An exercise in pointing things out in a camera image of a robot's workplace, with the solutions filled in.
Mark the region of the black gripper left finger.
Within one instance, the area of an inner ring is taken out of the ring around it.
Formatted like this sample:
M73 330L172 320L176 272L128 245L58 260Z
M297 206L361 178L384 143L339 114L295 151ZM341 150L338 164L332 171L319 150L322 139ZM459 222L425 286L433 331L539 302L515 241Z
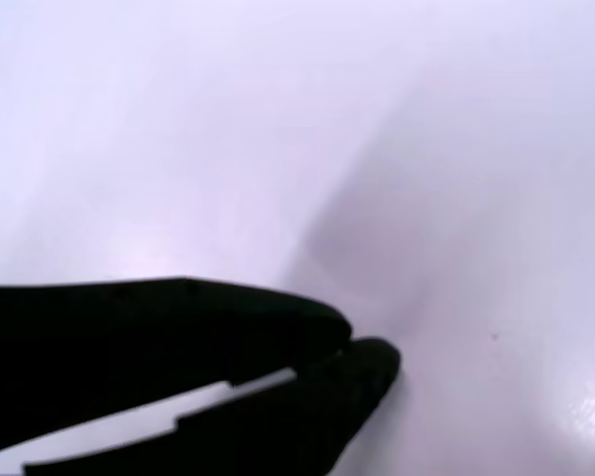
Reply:
M0 287L0 451L218 382L344 351L336 309L191 279Z

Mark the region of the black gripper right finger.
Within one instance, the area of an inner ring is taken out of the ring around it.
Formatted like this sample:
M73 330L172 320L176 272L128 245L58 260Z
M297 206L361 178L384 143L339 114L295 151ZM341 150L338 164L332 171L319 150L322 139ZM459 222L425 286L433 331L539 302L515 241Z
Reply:
M401 354L353 341L295 379L178 420L175 431L28 475L326 475L396 381Z

